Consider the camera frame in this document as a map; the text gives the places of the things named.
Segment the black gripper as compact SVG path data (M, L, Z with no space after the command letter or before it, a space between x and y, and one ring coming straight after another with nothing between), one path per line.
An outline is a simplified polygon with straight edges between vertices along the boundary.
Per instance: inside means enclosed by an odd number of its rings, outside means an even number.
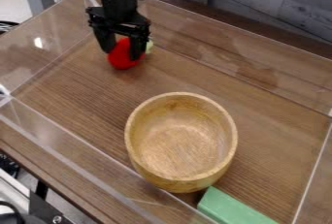
M150 20L137 11L116 18L106 14L103 7L89 7L89 24L93 27L95 37L105 53L110 53L116 47L116 34L130 37L130 60L141 59L146 52L149 42Z

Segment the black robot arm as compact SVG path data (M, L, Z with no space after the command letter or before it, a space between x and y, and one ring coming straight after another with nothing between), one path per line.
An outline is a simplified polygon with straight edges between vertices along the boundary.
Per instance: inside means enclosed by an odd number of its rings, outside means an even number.
M102 0L89 7L89 24L114 68L133 67L146 55L150 20L138 11L140 0Z

